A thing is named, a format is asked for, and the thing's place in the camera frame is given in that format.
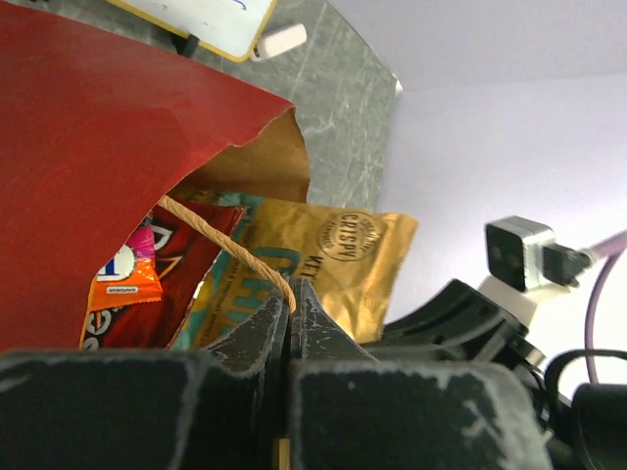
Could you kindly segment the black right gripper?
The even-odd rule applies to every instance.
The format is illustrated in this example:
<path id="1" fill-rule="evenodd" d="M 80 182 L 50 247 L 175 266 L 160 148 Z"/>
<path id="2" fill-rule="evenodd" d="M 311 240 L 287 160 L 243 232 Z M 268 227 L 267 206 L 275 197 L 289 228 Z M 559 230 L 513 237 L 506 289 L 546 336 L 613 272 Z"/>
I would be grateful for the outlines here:
<path id="1" fill-rule="evenodd" d="M 523 382 L 538 382 L 538 350 L 529 328 L 513 313 L 459 281 L 406 316 L 383 328 L 377 341 L 363 344 L 385 369 L 418 372 L 444 380 L 455 373 L 484 375 L 506 370 Z"/>

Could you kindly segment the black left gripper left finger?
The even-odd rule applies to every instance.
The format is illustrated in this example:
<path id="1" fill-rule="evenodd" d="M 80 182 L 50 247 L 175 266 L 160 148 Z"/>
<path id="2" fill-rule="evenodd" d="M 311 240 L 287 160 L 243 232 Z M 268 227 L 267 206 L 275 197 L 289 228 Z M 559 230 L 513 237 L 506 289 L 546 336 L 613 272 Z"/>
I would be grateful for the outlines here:
<path id="1" fill-rule="evenodd" d="M 1 358 L 5 469 L 273 469 L 289 307 L 270 295 L 205 350 Z"/>

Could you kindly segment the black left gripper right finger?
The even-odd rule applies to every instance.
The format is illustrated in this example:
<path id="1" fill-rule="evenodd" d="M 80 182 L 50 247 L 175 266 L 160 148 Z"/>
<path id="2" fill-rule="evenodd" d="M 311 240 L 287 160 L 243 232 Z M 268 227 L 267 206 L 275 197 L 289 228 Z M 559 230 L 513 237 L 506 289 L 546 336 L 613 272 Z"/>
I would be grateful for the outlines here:
<path id="1" fill-rule="evenodd" d="M 506 370 L 444 380 L 389 371 L 293 285 L 288 438 L 294 469 L 548 469 L 532 400 Z"/>

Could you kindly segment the gold kettle chips bag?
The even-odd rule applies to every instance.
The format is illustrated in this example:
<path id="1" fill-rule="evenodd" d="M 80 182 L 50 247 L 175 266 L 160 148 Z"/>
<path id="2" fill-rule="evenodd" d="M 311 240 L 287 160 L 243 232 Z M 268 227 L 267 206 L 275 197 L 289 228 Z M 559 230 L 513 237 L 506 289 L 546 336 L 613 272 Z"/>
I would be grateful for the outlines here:
<path id="1" fill-rule="evenodd" d="M 195 191 L 180 197 L 200 206 L 243 210 L 233 241 L 283 276 L 310 281 L 327 314 L 356 342 L 381 338 L 416 219 L 240 193 Z M 184 351 L 216 341 L 246 320 L 272 288 L 241 261 L 220 253 L 173 348 Z"/>

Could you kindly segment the red Doritos bag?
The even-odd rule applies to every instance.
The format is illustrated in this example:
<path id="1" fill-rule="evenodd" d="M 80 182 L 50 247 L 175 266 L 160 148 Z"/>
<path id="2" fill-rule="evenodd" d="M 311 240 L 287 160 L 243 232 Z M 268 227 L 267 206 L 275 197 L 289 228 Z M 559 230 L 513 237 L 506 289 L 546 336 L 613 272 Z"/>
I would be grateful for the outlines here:
<path id="1" fill-rule="evenodd" d="M 221 247 L 162 207 L 153 208 L 155 267 L 163 288 L 158 302 L 104 312 L 106 323 L 94 336 L 93 349 L 165 349 L 186 320 L 193 296 Z"/>

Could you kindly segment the red brown paper bag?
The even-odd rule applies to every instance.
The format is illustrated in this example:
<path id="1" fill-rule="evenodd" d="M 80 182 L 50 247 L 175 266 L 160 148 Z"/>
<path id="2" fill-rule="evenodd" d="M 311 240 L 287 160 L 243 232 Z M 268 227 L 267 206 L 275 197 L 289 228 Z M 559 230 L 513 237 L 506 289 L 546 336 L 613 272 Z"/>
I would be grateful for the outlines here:
<path id="1" fill-rule="evenodd" d="M 287 100 L 172 52 L 1 6 L 1 347 L 74 349 L 91 282 L 180 183 L 303 202 Z"/>

